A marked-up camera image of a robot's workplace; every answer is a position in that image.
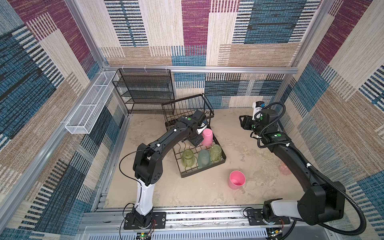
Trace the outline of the teal translucent cup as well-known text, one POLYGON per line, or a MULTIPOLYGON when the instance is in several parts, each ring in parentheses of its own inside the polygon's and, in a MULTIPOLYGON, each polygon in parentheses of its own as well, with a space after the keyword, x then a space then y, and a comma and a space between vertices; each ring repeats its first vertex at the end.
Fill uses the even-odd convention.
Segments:
POLYGON ((208 150, 201 150, 198 155, 198 166, 204 168, 211 163, 210 152, 208 150))

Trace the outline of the bright green translucent cup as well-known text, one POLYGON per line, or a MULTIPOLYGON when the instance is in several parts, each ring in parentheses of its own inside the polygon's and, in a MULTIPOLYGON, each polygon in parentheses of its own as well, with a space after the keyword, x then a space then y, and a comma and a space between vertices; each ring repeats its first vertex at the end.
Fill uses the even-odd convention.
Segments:
POLYGON ((211 161, 213 163, 219 162, 222 158, 222 148, 220 145, 215 144, 210 148, 211 161))

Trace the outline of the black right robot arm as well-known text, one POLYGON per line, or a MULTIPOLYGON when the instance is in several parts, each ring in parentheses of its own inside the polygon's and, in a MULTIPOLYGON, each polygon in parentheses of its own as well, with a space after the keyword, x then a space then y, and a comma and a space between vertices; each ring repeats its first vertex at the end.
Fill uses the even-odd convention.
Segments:
POLYGON ((265 201, 264 220, 269 223, 275 222, 278 217, 289 217, 313 226, 342 219, 346 200, 345 187, 324 176, 304 157, 292 140, 279 131, 278 118, 276 111, 271 109, 260 109, 253 116, 239 117, 241 127, 251 131, 251 138, 258 141, 258 147, 267 148, 275 154, 304 190, 304 195, 298 201, 265 201))

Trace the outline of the pink cup edge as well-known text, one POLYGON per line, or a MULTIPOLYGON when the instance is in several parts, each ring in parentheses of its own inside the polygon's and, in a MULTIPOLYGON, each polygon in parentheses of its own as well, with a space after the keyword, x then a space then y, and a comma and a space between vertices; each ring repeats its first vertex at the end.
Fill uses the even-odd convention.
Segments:
POLYGON ((211 146, 213 143, 213 136, 214 136, 213 131, 209 128, 206 128, 203 130, 202 136, 203 136, 202 145, 206 147, 211 146))

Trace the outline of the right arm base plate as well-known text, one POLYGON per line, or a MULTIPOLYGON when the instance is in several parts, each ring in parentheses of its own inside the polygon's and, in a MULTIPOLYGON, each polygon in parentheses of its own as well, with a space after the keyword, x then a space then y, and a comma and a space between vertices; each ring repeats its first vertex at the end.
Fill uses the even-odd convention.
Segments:
POLYGON ((273 220, 263 218, 262 209, 245 208, 243 215, 248 219, 250 226, 272 226, 272 225, 290 225, 291 220, 287 217, 276 217, 273 220))

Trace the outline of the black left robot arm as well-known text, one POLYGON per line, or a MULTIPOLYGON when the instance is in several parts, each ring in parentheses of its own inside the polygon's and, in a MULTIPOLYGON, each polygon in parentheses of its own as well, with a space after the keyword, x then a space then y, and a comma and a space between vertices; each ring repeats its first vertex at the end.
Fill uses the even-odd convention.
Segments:
POLYGON ((141 225, 148 226, 152 221, 154 188, 163 174, 164 157, 180 141, 200 135, 208 126, 206 119, 204 112, 196 110, 192 115, 167 122, 170 129, 164 135, 138 146, 133 165, 138 192, 132 213, 141 225))

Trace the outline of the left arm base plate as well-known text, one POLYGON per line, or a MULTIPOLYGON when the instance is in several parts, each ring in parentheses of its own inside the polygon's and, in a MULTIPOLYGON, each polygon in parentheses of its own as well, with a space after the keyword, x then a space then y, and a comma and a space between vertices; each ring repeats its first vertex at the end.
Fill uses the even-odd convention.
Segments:
POLYGON ((164 229, 166 227, 166 212, 149 212, 142 216, 137 212, 128 213, 124 221, 124 230, 149 230, 153 226, 155 229, 164 229))

